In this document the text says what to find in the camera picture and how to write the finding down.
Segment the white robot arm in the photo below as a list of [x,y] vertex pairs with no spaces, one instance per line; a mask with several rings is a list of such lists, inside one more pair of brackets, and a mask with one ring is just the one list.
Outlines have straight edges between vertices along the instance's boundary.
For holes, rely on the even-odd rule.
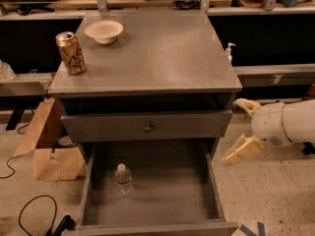
[[297,143],[315,143],[315,100],[295,103],[258,101],[238,98],[234,103],[251,117],[253,135],[241,135],[225,153],[224,164],[235,165],[259,154],[266,144],[289,147]]

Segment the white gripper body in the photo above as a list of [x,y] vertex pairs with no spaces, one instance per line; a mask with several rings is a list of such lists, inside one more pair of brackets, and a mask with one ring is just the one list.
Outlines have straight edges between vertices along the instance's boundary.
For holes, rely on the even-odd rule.
[[292,145],[284,131],[284,107],[283,102],[277,102],[263,105],[255,111],[252,115],[251,128],[257,138],[275,147]]

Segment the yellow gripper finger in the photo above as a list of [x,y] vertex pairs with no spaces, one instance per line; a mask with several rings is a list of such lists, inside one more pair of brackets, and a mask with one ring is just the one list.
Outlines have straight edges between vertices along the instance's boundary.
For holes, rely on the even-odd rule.
[[224,166],[238,164],[244,159],[258,155],[264,148],[264,144],[256,136],[246,137],[242,134],[223,154],[221,163]]
[[262,107],[258,101],[249,100],[246,98],[237,98],[234,101],[234,105],[244,109],[250,117],[252,117],[253,114]]

